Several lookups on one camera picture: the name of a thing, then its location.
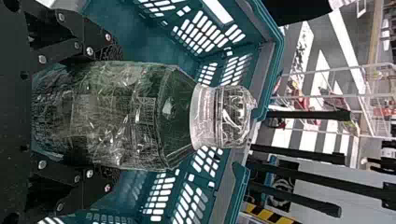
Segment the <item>yellow black striped tape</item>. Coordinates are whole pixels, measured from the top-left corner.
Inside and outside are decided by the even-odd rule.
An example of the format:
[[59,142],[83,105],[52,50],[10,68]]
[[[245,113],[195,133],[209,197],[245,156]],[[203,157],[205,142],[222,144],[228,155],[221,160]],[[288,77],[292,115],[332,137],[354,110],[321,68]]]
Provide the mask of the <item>yellow black striped tape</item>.
[[252,203],[247,204],[247,210],[245,212],[270,224],[302,224],[301,222],[288,217],[282,217],[277,213],[261,208]]

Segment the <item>clear plastic lid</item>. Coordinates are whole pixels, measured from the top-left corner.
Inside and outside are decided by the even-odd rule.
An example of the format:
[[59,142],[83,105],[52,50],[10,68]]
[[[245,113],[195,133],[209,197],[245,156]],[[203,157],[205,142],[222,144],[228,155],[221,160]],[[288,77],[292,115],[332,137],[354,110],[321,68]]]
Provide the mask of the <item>clear plastic lid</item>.
[[241,148],[250,131],[251,110],[257,107],[241,86],[195,87],[190,110],[192,146]]

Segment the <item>screw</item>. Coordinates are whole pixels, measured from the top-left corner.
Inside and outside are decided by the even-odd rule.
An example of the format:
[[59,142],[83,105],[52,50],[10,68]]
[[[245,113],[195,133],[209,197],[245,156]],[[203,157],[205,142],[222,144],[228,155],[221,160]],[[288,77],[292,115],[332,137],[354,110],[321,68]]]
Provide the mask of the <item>screw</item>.
[[76,176],[75,176],[75,183],[78,183],[80,179],[81,179],[81,176],[76,175]]
[[59,21],[64,21],[64,14],[59,13],[58,14],[58,19],[59,19]]
[[110,184],[106,184],[106,185],[105,185],[105,192],[108,193],[108,192],[110,192],[110,191],[111,191],[111,186],[110,186]]
[[93,170],[87,171],[86,176],[87,176],[87,178],[92,178],[93,177]]
[[38,61],[39,61],[40,63],[47,63],[47,58],[46,58],[46,56],[44,56],[44,55],[39,55],[39,56],[38,56]]
[[106,40],[107,41],[111,41],[111,35],[110,34],[106,34]]
[[93,55],[93,49],[91,47],[87,47],[87,53],[88,53],[88,55],[92,56]]
[[20,75],[22,80],[26,80],[29,77],[29,73],[26,71],[21,71]]
[[39,170],[43,170],[43,169],[45,169],[47,167],[47,162],[46,161],[40,161],[39,163],[38,163],[38,169]]
[[60,212],[64,210],[64,204],[63,203],[59,203],[58,206],[56,207],[56,211]]

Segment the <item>person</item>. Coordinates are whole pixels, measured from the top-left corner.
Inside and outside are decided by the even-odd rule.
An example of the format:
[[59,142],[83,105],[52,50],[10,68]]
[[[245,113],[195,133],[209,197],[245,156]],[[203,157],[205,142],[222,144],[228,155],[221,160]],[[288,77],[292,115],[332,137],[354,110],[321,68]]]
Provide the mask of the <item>person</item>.
[[345,3],[344,0],[262,0],[278,26],[310,21],[331,13]]

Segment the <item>teal crate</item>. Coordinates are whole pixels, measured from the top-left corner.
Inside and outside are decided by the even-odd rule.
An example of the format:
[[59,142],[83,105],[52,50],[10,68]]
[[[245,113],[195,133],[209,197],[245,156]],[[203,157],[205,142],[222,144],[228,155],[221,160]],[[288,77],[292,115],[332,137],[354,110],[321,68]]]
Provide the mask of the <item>teal crate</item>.
[[[231,19],[201,0],[94,0],[82,13],[118,39],[125,60],[177,64],[206,86],[247,87],[259,103],[255,123],[265,119],[283,35],[260,0],[219,2]],[[91,210],[60,218],[67,224],[235,223],[249,178],[235,153],[203,147],[174,171],[123,172]]]

